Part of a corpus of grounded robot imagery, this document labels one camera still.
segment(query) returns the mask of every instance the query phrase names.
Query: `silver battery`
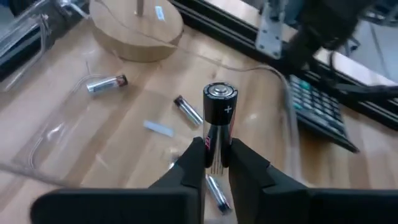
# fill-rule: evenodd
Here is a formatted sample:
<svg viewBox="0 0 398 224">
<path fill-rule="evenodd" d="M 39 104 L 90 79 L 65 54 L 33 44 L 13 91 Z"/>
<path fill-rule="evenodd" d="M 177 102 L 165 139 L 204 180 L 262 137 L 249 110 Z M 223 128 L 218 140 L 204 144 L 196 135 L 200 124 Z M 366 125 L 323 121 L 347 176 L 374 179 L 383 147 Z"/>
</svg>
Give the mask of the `silver battery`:
<svg viewBox="0 0 398 224">
<path fill-rule="evenodd" d="M 87 90 L 90 94 L 96 95 L 98 93 L 102 93 L 106 90 L 110 90 L 113 88 L 120 88 L 128 84 L 127 78 L 125 75 L 120 75 L 117 77 L 105 78 L 103 80 L 89 83 L 86 85 Z"/>
<path fill-rule="evenodd" d="M 217 207 L 223 215 L 227 215 L 232 212 L 232 208 L 229 206 L 226 197 L 221 190 L 220 186 L 217 184 L 217 181 L 212 178 L 212 176 L 206 174 L 206 185 L 209 190 L 211 196 L 217 203 Z"/>
<path fill-rule="evenodd" d="M 203 118 L 181 95 L 174 100 L 174 103 L 195 126 L 203 124 Z"/>
</svg>

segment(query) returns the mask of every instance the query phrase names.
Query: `battery label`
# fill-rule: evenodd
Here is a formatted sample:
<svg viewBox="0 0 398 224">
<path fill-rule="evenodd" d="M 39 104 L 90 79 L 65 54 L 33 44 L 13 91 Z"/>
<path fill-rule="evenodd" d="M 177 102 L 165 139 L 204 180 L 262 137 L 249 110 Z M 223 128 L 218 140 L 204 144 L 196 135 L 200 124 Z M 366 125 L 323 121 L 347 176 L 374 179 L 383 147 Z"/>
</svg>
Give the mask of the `battery label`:
<svg viewBox="0 0 398 224">
<path fill-rule="evenodd" d="M 112 88 L 114 86 L 117 86 L 116 82 L 111 82 L 111 83 L 106 83 L 104 85 L 94 86 L 93 87 L 93 92 L 96 93 L 96 92 L 99 92 L 99 91 L 102 91 L 102 90 L 105 90 L 105 89 L 108 89 L 108 88 Z"/>
</svg>

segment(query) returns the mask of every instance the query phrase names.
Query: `wooden surface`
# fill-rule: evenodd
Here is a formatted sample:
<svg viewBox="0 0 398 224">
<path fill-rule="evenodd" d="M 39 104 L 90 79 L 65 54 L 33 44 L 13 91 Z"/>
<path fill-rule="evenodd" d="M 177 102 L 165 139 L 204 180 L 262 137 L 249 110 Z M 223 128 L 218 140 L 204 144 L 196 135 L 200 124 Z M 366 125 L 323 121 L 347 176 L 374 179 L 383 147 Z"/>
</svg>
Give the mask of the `wooden surface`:
<svg viewBox="0 0 398 224">
<path fill-rule="evenodd" d="M 137 16 L 131 13 L 136 5 L 137 1 L 132 0 L 91 1 L 90 15 L 95 39 L 108 51 L 134 62 L 155 62 L 168 57 L 174 52 L 174 47 L 145 35 L 177 45 L 183 30 L 180 13 L 167 0 L 158 0 L 144 1 L 143 15 Z"/>
<path fill-rule="evenodd" d="M 256 11 L 243 2 L 219 0 L 215 4 L 256 23 Z M 20 91 L 0 99 L 1 161 L 29 166 L 28 152 L 34 140 L 44 136 L 40 145 L 44 150 L 33 161 L 44 174 L 73 185 L 147 187 L 166 172 L 171 152 L 180 152 L 193 136 L 201 136 L 201 129 L 192 129 L 175 109 L 173 98 L 182 94 L 201 111 L 199 92 L 203 87 L 213 80 L 226 80 L 240 90 L 235 136 L 284 169 L 289 151 L 281 138 L 284 122 L 278 79 L 262 71 L 232 72 L 180 50 L 161 62 L 121 62 L 99 47 L 88 27 L 88 22 L 78 24 L 47 52 Z M 188 27 L 180 46 L 225 65 L 256 65 Z M 338 56 L 337 60 L 340 70 L 351 71 L 364 82 L 388 82 L 347 58 Z M 125 73 L 131 85 L 94 99 L 85 95 L 82 88 L 68 95 L 88 74 L 86 62 L 94 74 Z M 318 187 L 396 188 L 396 132 L 349 109 L 343 108 L 343 112 L 347 132 L 361 153 L 353 155 L 300 130 L 303 181 Z M 145 119 L 173 128 L 175 137 L 144 129 Z M 225 179 L 222 187 L 228 191 Z M 30 203 L 54 188 L 0 173 L 0 223 L 28 223 Z M 206 217 L 218 217 L 209 198 L 206 203 Z"/>
</svg>

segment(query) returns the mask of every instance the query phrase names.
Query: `small battery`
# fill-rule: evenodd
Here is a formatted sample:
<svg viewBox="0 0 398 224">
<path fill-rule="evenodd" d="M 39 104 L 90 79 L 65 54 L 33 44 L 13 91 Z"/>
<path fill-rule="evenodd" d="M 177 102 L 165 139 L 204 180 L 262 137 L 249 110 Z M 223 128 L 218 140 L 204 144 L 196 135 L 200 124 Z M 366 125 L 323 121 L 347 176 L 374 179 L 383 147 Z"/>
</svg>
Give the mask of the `small battery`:
<svg viewBox="0 0 398 224">
<path fill-rule="evenodd" d="M 206 146 L 206 167 L 211 174 L 223 175 L 228 167 L 238 90 L 217 82 L 203 89 L 203 139 Z"/>
<path fill-rule="evenodd" d="M 126 76 L 120 75 L 117 77 L 105 78 L 97 82 L 89 83 L 86 85 L 86 87 L 90 94 L 96 95 L 106 90 L 126 86 L 128 83 L 129 82 L 127 81 Z"/>
<path fill-rule="evenodd" d="M 187 116 L 187 118 L 195 125 L 199 126 L 203 124 L 203 118 L 196 112 L 192 106 L 180 95 L 174 103 L 180 110 Z"/>
<path fill-rule="evenodd" d="M 221 190 L 217 181 L 212 178 L 212 176 L 206 174 L 206 185 L 209 190 L 211 196 L 217 203 L 217 207 L 223 215 L 227 215 L 232 212 L 232 208 L 229 206 L 228 201 L 224 195 L 224 192 Z"/>
</svg>

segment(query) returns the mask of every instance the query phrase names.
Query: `metal bracket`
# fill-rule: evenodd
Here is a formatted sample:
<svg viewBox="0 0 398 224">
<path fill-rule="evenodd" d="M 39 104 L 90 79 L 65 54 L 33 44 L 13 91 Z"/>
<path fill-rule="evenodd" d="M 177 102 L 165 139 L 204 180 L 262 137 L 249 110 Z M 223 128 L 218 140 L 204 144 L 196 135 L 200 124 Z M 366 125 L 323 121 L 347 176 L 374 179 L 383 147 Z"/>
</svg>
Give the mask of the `metal bracket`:
<svg viewBox="0 0 398 224">
<path fill-rule="evenodd" d="M 257 50 L 274 59 L 281 56 L 284 6 L 283 0 L 266 0 L 256 38 Z"/>
</svg>

